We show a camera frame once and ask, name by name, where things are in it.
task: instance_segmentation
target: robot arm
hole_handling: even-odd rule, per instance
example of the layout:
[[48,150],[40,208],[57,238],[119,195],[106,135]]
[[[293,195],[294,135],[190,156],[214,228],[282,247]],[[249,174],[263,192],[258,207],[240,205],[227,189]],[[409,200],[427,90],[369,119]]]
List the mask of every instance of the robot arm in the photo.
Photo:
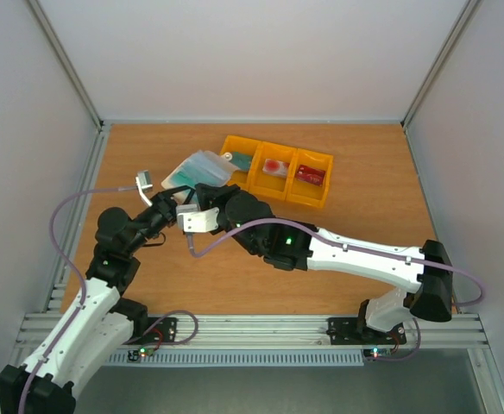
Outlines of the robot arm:
[[[108,356],[131,337],[142,336],[148,327],[147,308],[122,295],[140,266],[135,251],[165,227],[177,223],[187,234],[216,234],[257,219],[275,218],[266,203],[236,185],[197,185],[199,208],[187,204],[192,191],[184,205],[178,206],[173,194],[188,189],[180,187],[157,193],[147,202],[147,209],[134,219],[117,207],[101,214],[95,235],[97,246],[86,272],[85,302],[80,303],[80,296],[74,299],[44,343],[20,367],[7,366],[1,372],[3,414],[18,411],[22,389],[34,370],[25,405],[31,407],[27,414],[72,414],[75,399]],[[383,246],[336,235],[312,224],[300,224],[333,241],[333,245],[284,223],[243,226],[243,231],[233,238],[250,254],[261,256],[266,263],[282,270],[332,270],[397,286],[381,298],[361,305],[357,324],[360,335],[369,329],[388,332],[412,317],[436,322],[451,319],[451,274],[411,260],[373,254],[401,254],[449,264],[440,243],[427,241],[422,249]],[[63,335],[53,351],[44,355],[61,331]]]
[[[190,206],[178,209],[178,225],[185,232],[233,233],[245,223],[274,218],[266,203],[236,185],[197,185],[196,190],[200,210]],[[269,223],[247,228],[233,238],[250,254],[263,257],[279,269],[332,270],[396,286],[386,295],[362,303],[358,312],[360,334],[365,329],[388,332],[413,317],[432,322],[451,320],[451,273],[415,262],[429,260],[449,265],[441,243],[427,241],[422,248],[384,246],[350,239],[312,224],[299,224],[318,237],[284,223]],[[333,246],[324,240],[332,241]]]

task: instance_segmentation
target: white wall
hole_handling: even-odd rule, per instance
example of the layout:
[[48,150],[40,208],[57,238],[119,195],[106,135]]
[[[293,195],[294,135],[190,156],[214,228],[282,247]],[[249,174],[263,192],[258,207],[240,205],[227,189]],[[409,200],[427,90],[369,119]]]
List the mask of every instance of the white wall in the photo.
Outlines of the white wall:
[[488,283],[480,312],[504,380],[504,1],[482,2],[410,133],[438,236]]
[[39,310],[54,259],[47,221],[74,191],[93,136],[24,2],[0,0],[0,371],[23,314]]
[[399,121],[464,0],[41,0],[104,119]]

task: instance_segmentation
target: cable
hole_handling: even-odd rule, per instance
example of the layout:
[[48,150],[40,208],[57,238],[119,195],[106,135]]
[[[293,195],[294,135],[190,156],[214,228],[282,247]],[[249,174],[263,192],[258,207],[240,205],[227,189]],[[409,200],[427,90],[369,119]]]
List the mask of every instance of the cable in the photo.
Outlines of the cable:
[[415,323],[415,328],[417,329],[417,344],[409,354],[407,354],[406,356],[401,356],[399,358],[388,358],[386,356],[379,356],[375,358],[372,356],[368,356],[365,359],[367,361],[385,361],[385,362],[402,362],[411,360],[419,352],[421,348],[421,328],[419,327],[419,322],[417,322],[417,318],[413,319],[413,323]]
[[390,336],[392,336],[392,339],[394,339],[394,347],[390,349],[390,354],[395,354],[398,352],[398,349],[400,349],[400,340],[398,339],[398,336],[394,332],[389,332],[388,333]]
[[156,346],[154,347],[154,351],[157,351],[160,345],[162,344],[162,340],[164,339],[164,335],[156,328],[152,329],[153,332],[156,332],[159,337],[158,337],[158,343],[156,343]]
[[51,218],[49,219],[48,222],[48,236],[51,240],[51,243],[53,244],[54,250],[60,255],[60,257],[64,260],[64,262],[70,267],[70,269],[76,273],[76,276],[78,277],[79,281],[79,286],[81,289],[81,298],[79,298],[79,304],[80,306],[77,307],[70,317],[66,320],[66,323],[62,326],[62,328],[59,329],[59,332],[56,334],[56,336],[53,338],[51,343],[48,344],[47,348],[43,352],[43,355],[41,356],[41,359],[35,364],[34,369],[32,372],[29,374],[28,379],[26,379],[26,383],[24,384],[24,387],[22,389],[22,395],[20,396],[20,404],[18,405],[18,414],[24,414],[26,411],[26,400],[28,398],[28,392],[29,388],[31,387],[31,383],[34,380],[35,376],[41,369],[41,366],[43,365],[44,361],[46,358],[53,352],[54,346],[59,342],[60,338],[65,334],[65,332],[68,330],[70,325],[72,324],[73,320],[76,318],[76,316],[79,314],[79,311],[83,308],[85,304],[85,298],[87,297],[87,286],[85,285],[85,279],[81,272],[78,270],[78,268],[72,263],[70,258],[62,251],[60,248],[59,243],[56,240],[56,237],[54,235],[54,221],[56,220],[56,217],[58,216],[60,210],[62,210],[62,207],[64,207],[66,204],[69,202],[73,201],[76,198],[79,198],[81,196],[86,196],[87,194],[97,194],[97,193],[105,193],[105,192],[119,192],[119,191],[132,191],[135,190],[136,186],[132,185],[131,187],[115,187],[115,188],[94,188],[91,190],[85,190],[85,191],[80,191],[72,194],[71,196],[65,198],[62,200],[59,205],[56,206],[56,208],[53,211],[53,214],[51,215]]
[[[260,226],[263,224],[285,224],[287,226],[294,227],[298,230],[302,230],[303,232],[307,233],[308,235],[310,235],[314,239],[319,240],[320,242],[322,242],[328,246],[331,246],[333,248],[343,248],[343,245],[344,245],[344,243],[341,243],[340,241],[333,241],[333,240],[325,239],[323,236],[319,235],[318,233],[316,233],[315,231],[313,231],[311,229],[308,229],[306,226],[304,226],[300,223],[296,223],[291,220],[285,220],[283,218],[262,218],[259,220],[253,220],[251,222],[247,222],[245,224],[242,224],[240,227],[232,229],[232,230],[228,231],[227,233],[225,233],[224,235],[222,235],[221,237],[219,237],[217,240],[215,240],[212,244],[210,244],[207,248],[205,248],[201,252],[196,252],[194,250],[194,243],[193,243],[193,239],[192,239],[192,234],[190,234],[190,233],[186,235],[187,244],[188,244],[189,250],[191,252],[191,255],[193,257],[202,257],[205,254],[209,253],[213,248],[219,246],[219,244],[225,242],[226,240],[230,239],[232,236],[240,233],[241,231],[244,231],[246,229],[250,229],[251,227],[254,227],[254,226]],[[402,254],[382,252],[381,250],[375,250],[373,248],[365,248],[365,247],[356,246],[353,244],[348,244],[347,247],[348,247],[348,250],[353,250],[355,252],[365,253],[365,254],[374,254],[374,255],[384,257],[387,259],[394,259],[394,260],[401,260],[401,261],[408,260],[407,256],[404,256]],[[486,297],[486,286],[484,285],[484,282],[482,282],[482,280],[478,279],[476,276],[465,272],[464,270],[458,269],[454,266],[445,265],[443,263],[438,263],[436,261],[417,259],[414,257],[411,258],[411,262],[419,264],[419,265],[423,265],[423,266],[435,267],[437,269],[445,270],[446,272],[459,273],[462,276],[464,276],[465,278],[474,282],[478,286],[478,288],[480,289],[480,295],[478,296],[478,298],[473,299],[473,300],[469,300],[467,302],[457,302],[457,303],[455,303],[456,306],[471,306],[473,304],[479,304]]]
[[191,334],[185,338],[185,339],[182,339],[180,341],[174,341],[174,342],[170,342],[169,344],[170,345],[183,345],[187,342],[189,342],[192,338],[194,338],[197,333],[198,333],[198,318],[194,316],[194,314],[192,312],[189,312],[188,310],[172,310],[171,312],[168,312],[164,315],[162,315],[161,317],[159,317],[158,319],[156,319],[143,333],[142,333],[142,336],[139,336],[137,338],[132,338],[130,339],[129,341],[127,342],[124,342],[123,345],[130,345],[131,343],[133,342],[136,342],[136,341],[139,341],[141,338],[143,338],[147,333],[149,333],[152,329],[155,328],[155,326],[162,322],[164,319],[166,319],[167,317],[170,317],[171,315],[178,315],[178,314],[182,314],[182,315],[187,315],[188,317],[191,317],[192,321],[194,322],[194,328],[191,332]]
[[162,236],[162,241],[159,243],[148,243],[148,244],[143,244],[141,247],[142,248],[156,248],[159,246],[163,246],[164,243],[166,242],[166,235],[160,232],[160,235]]
[[194,196],[195,192],[196,192],[196,190],[191,187],[191,190],[189,190],[189,193],[187,194],[187,196],[186,196],[185,201],[183,202],[183,204],[189,204],[191,202],[192,196]]

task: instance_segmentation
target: wooden table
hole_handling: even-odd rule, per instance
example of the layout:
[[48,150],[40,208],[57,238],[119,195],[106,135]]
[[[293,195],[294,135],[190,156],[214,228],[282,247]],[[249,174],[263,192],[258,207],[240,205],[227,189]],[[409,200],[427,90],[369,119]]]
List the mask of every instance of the wooden table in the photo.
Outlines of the wooden table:
[[[131,185],[137,171],[148,169],[159,191],[159,183],[184,158],[199,149],[219,151],[229,134],[334,155],[325,207],[266,200],[275,215],[384,244],[421,246],[434,237],[400,125],[114,125],[96,187]],[[144,209],[136,192],[93,197],[75,260],[83,272],[92,257],[97,218],[111,206],[131,216]],[[353,314],[364,299],[391,289],[345,273],[275,270],[233,241],[194,259],[178,229],[165,234],[164,246],[137,252],[141,268],[125,293],[150,313]],[[209,234],[195,239],[198,249],[214,240]],[[63,310],[78,287],[71,277]]]

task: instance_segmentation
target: gray floor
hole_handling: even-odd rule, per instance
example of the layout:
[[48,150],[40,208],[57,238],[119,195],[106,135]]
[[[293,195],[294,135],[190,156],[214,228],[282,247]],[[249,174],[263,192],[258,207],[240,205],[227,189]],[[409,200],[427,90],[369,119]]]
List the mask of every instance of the gray floor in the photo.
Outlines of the gray floor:
[[77,414],[471,414],[483,412],[464,351],[327,368],[104,367]]

